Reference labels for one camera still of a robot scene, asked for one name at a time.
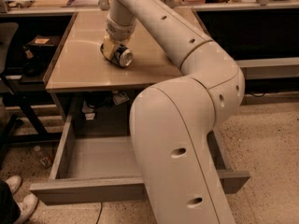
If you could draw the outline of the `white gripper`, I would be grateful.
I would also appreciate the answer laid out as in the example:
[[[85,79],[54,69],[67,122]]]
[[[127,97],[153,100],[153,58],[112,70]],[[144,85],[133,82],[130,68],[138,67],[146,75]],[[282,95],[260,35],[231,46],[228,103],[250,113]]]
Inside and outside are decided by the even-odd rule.
[[[110,17],[106,20],[107,36],[104,37],[101,52],[108,60],[112,60],[120,47],[120,44],[127,45],[132,33],[135,31],[136,21],[129,25],[118,24]]]

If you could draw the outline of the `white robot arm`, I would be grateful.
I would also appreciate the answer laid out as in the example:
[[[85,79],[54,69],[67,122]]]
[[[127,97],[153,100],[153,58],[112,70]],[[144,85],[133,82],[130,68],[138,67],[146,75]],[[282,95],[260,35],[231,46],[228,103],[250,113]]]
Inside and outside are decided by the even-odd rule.
[[[211,37],[160,0],[112,0],[112,39],[139,20],[181,77],[135,98],[130,132],[158,224],[235,224],[207,136],[239,108],[245,79]]]

